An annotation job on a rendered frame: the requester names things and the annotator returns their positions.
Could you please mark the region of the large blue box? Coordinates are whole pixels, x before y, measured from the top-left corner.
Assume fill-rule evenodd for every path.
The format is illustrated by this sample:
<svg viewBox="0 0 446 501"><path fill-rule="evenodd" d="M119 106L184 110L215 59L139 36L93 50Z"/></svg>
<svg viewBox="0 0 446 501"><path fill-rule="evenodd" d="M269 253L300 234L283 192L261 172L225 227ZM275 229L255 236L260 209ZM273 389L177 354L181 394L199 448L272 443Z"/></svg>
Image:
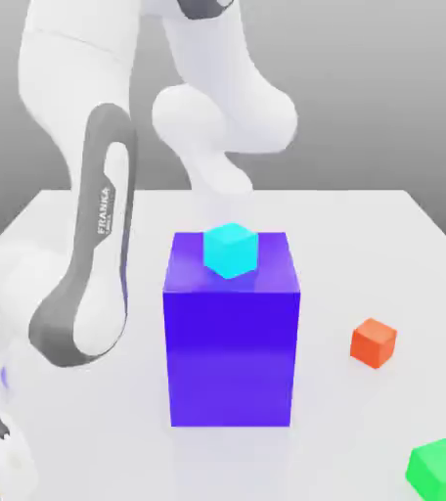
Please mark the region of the large blue box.
<svg viewBox="0 0 446 501"><path fill-rule="evenodd" d="M284 233L259 236L258 267L226 280L202 235L174 236L162 291L174 427L290 424L300 287Z"/></svg>

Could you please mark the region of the small orange cube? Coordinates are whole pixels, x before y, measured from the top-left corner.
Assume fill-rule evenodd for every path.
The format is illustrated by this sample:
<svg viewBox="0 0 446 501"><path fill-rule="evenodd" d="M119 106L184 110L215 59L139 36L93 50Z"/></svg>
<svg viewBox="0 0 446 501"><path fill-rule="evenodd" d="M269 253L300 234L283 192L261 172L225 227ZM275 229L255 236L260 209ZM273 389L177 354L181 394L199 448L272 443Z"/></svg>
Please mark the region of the small orange cube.
<svg viewBox="0 0 446 501"><path fill-rule="evenodd" d="M352 333L350 356L377 369L392 356L396 337L395 329L368 318Z"/></svg>

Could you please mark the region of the small cyan cube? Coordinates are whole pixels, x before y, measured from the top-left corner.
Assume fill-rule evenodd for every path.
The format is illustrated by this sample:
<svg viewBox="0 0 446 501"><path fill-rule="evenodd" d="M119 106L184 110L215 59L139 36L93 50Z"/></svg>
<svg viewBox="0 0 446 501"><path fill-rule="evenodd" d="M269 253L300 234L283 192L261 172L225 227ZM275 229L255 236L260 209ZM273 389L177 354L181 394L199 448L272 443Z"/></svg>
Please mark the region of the small cyan cube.
<svg viewBox="0 0 446 501"><path fill-rule="evenodd" d="M258 234L238 223L224 224L202 235L203 265L224 279L254 271L258 264Z"/></svg>

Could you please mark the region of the small green cube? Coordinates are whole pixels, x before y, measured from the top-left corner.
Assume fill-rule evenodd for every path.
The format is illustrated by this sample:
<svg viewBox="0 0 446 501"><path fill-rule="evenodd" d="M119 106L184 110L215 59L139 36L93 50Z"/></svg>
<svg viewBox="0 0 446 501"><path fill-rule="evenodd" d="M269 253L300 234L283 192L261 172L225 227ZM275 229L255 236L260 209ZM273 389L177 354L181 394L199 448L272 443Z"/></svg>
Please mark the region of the small green cube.
<svg viewBox="0 0 446 501"><path fill-rule="evenodd" d="M405 479L423 501L446 501L446 438L414 448Z"/></svg>

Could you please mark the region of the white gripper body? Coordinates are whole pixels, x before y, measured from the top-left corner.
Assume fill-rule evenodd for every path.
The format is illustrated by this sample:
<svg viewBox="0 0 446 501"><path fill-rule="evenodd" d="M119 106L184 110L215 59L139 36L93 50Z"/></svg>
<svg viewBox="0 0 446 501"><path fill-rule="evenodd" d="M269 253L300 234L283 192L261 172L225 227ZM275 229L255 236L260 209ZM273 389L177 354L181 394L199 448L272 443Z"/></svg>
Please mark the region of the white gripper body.
<svg viewBox="0 0 446 501"><path fill-rule="evenodd" d="M2 417L9 433L0 438L1 501L32 501L38 474L22 431L11 417Z"/></svg>

